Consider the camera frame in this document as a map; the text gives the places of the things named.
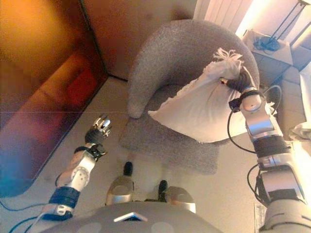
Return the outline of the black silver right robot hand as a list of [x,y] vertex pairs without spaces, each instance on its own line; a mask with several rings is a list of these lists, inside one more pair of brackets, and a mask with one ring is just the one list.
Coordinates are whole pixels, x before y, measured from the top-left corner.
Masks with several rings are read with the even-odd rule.
[[240,69],[237,78],[225,79],[224,77],[220,77],[219,82],[241,94],[250,88],[253,90],[257,89],[250,72],[244,66]]

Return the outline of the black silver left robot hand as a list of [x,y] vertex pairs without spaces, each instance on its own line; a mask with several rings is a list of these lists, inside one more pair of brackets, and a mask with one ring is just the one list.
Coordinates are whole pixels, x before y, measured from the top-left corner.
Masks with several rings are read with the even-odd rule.
[[85,134],[85,143],[101,144],[111,133],[111,120],[106,115],[99,116]]

